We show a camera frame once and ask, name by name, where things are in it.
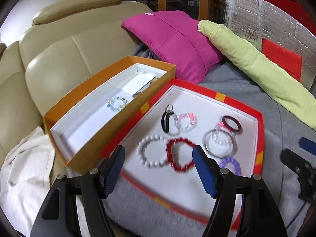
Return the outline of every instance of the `bracelet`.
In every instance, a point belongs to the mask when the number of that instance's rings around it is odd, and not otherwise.
[[[144,150],[146,148],[146,146],[152,142],[152,141],[162,141],[162,142],[167,142],[168,140],[163,138],[160,135],[151,135],[151,136],[146,136],[144,139],[142,139],[137,148],[136,148],[136,152],[138,154],[138,158],[141,162],[141,164],[145,167],[149,167],[149,168],[153,168],[153,167],[162,167],[166,164],[167,162],[167,157],[165,156],[163,159],[159,160],[159,161],[147,161],[147,157],[144,154]]]
[[[238,129],[232,128],[232,127],[227,123],[226,119],[233,120],[233,121],[235,122],[235,124],[237,125]],[[229,131],[231,131],[231,132],[240,133],[240,132],[242,131],[242,127],[241,127],[240,122],[239,122],[237,119],[235,119],[235,118],[233,118],[233,117],[231,117],[231,116],[223,116],[223,117],[222,117],[222,123],[223,123],[224,126],[225,126]]]
[[[168,104],[165,108],[165,112],[162,114],[161,117],[161,127],[165,133],[169,133],[169,117],[173,114],[173,106]]]
[[[181,119],[184,119],[184,118],[189,118],[190,123],[183,129],[181,128],[180,121]],[[176,126],[179,132],[191,131],[196,126],[196,117],[193,113],[184,113],[184,114],[177,115],[174,118],[174,125]]]
[[[222,133],[224,133],[225,135],[227,135],[229,138],[230,138],[230,141],[231,141],[231,143],[232,143],[232,150],[231,150],[231,152],[230,152],[230,154],[228,154],[228,155],[215,155],[214,153],[212,153],[211,152],[211,150],[209,149],[209,147],[206,145],[206,138],[207,138],[207,136],[209,135],[209,134],[213,134],[214,132],[222,132]],[[210,131],[208,131],[208,132],[206,132],[205,133],[205,135],[204,135],[204,137],[203,137],[203,143],[204,143],[204,147],[205,147],[205,149],[206,149],[206,151],[210,154],[210,155],[212,155],[213,157],[215,157],[215,158],[225,158],[225,157],[228,157],[228,156],[233,156],[234,154],[235,154],[235,140],[234,140],[234,138],[232,137],[232,135],[229,133],[229,132],[227,132],[227,131],[224,131],[224,130],[222,130],[222,129],[212,129],[212,130],[210,130]]]
[[[221,128],[224,128],[226,130],[226,132],[228,131],[230,133],[230,135],[235,138],[235,133],[230,131],[227,127],[224,126],[223,123],[217,123],[216,126],[214,127],[214,131],[212,133],[212,140],[217,144],[217,145],[221,145],[221,146],[226,146],[226,145],[232,145],[232,141],[231,139],[227,140],[227,141],[220,141],[219,138],[218,138],[218,131],[221,129]]]
[[[227,163],[232,163],[235,169],[235,175],[240,175],[241,174],[241,168],[240,168],[240,164],[238,163],[237,160],[235,160],[232,157],[227,157],[224,159],[221,159],[221,162],[219,164],[219,167],[226,167]]]
[[[115,103],[115,101],[122,101],[123,104],[121,104],[118,107],[114,107],[113,104]],[[128,104],[128,100],[126,100],[125,98],[121,97],[121,96],[116,96],[116,97],[112,97],[111,100],[109,100],[107,102],[107,107],[111,109],[111,111],[117,111],[120,112],[126,105]]]
[[[185,164],[184,167],[179,167],[177,166],[176,162],[174,162],[173,158],[172,158],[172,154],[171,154],[171,146],[175,143],[175,142],[185,142],[187,145],[189,145],[190,147],[194,148],[195,147],[195,143],[189,141],[188,139],[185,138],[176,138],[176,139],[171,139],[169,140],[169,142],[167,143],[166,146],[166,153],[167,153],[167,159],[168,159],[168,163],[171,164],[171,166],[174,168],[175,171],[178,172],[185,172],[187,169],[191,168],[192,166],[194,166],[194,162],[193,160],[191,160],[188,164]]]

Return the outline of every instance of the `red cushion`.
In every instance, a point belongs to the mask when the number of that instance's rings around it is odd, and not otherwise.
[[[316,26],[310,19],[303,6],[297,0],[265,0],[274,6],[285,11],[288,15],[295,18],[299,23],[306,27],[316,36]]]
[[[283,68],[295,80],[301,81],[302,57],[267,39],[262,39],[262,53]]]

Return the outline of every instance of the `metal bolt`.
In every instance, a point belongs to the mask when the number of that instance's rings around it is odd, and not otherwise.
[[[64,177],[65,177],[65,175],[64,175],[63,173],[57,175],[57,179],[58,179],[58,180],[61,180],[61,179],[63,179]]]
[[[255,180],[259,181],[259,180],[261,179],[261,176],[258,175],[258,174],[254,174],[254,175],[253,175],[253,178],[254,178]]]
[[[90,169],[90,171],[89,171],[89,173],[90,173],[91,175],[95,175],[95,174],[97,174],[97,172],[98,172],[98,169],[97,169],[97,168]]]
[[[227,175],[229,173],[229,170],[225,167],[222,167],[219,172],[221,172],[223,175]]]

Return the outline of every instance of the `foil insulation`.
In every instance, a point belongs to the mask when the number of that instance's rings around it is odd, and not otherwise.
[[[220,0],[218,23],[259,51],[265,38],[300,55],[301,84],[310,90],[316,76],[316,37],[297,20],[264,0]]]

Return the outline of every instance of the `sofa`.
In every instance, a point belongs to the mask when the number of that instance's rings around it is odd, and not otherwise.
[[[64,95],[132,52],[137,40],[120,24],[150,11],[132,1],[62,0],[38,12],[19,41],[0,44],[0,166]],[[51,184],[62,172],[55,158]]]

